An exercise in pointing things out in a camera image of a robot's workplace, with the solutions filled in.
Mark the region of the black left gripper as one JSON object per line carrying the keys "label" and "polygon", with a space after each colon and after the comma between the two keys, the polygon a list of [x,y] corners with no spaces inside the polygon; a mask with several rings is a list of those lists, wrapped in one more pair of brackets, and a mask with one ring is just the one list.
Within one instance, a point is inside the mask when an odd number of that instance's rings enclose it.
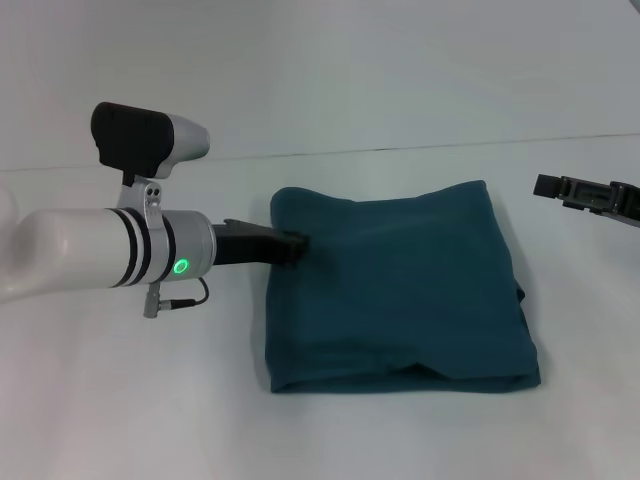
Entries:
{"label": "black left gripper", "polygon": [[298,232],[232,219],[213,224],[212,229],[216,246],[214,266],[264,263],[293,267],[309,249],[309,237]]}

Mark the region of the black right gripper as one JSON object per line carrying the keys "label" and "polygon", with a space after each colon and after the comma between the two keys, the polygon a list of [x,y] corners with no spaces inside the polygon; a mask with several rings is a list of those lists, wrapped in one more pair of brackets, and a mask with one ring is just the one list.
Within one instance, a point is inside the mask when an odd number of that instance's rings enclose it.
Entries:
{"label": "black right gripper", "polygon": [[539,174],[533,195],[561,199],[564,207],[588,210],[622,223],[639,222],[639,188],[634,185],[621,182],[601,184]]}

